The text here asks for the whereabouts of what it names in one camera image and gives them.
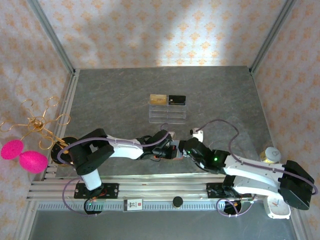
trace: pink ball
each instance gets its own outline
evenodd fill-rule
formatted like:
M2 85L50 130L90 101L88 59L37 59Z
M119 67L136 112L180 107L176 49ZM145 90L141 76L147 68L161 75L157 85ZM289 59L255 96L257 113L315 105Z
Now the pink ball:
M48 159L37 151L25 151L19 156L21 167L30 173L39 174L46 169Z
M12 160L19 156L24 149L24 143L21 140L8 141L1 149L1 157L6 160Z

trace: gray surface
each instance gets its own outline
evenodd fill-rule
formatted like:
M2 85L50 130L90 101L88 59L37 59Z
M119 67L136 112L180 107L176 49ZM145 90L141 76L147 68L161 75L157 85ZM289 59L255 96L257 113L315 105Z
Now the gray surface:
M30 240L295 240L290 220L271 219L256 203L240 217L216 211L110 211L97 218L38 211Z
M149 123L150 94L186 95L186 124L170 124L177 140L190 137L192 128L220 118L235 124L240 136L234 152L258 159L271 137L255 85L246 66L194 66L81 70L65 136L82 137L96 128L108 135L134 139L153 135L160 124ZM204 129L204 143L227 150L235 131L225 123ZM134 161L108 159L99 168L102 176L201 172L189 158ZM59 167L57 177L76 176L70 167Z

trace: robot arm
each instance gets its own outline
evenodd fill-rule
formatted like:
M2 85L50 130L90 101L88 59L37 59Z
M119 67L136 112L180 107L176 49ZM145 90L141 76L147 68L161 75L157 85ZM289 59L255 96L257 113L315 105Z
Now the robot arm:
M189 156L202 170L226 175L222 184L226 198L239 194L258 194L284 200L288 205L301 210L307 210L310 206L313 189L305 181L270 170L268 163L236 156L243 161L239 162L227 151L210 150L202 143L203 137L199 133L194 133L189 140L173 141L166 130L161 130L154 136L124 140L107 136L103 129L98 128L79 141L88 138L105 140L83 142L71 147L67 154L93 196L100 194L103 189L97 168L108 158L139 160L150 157L175 159ZM272 168L294 173L314 183L312 177L294 161L287 161L285 165L272 164Z

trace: label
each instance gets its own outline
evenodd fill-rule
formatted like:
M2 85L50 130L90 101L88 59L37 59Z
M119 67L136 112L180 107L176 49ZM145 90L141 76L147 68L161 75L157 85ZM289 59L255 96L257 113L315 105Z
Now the label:
M124 200L124 211L141 211L143 209L143 200L141 199L126 199Z

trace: wall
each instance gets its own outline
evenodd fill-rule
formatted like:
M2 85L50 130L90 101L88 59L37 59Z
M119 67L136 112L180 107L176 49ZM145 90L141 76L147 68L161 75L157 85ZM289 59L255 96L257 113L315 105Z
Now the wall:
M320 187L320 2L299 0L255 76L277 148ZM306 212L320 236L320 197Z
M27 1L0 1L0 38L0 122L28 123L29 115L20 109L21 102L33 99L33 112L42 114L48 97L62 96L68 73ZM56 111L57 108L49 109L47 118L52 119ZM25 133L23 127L0 132L0 148ZM38 140L36 133L27 136L24 150L38 150ZM0 158L2 240L13 239L31 178L17 159Z
M250 66L285 0L40 0L75 68Z

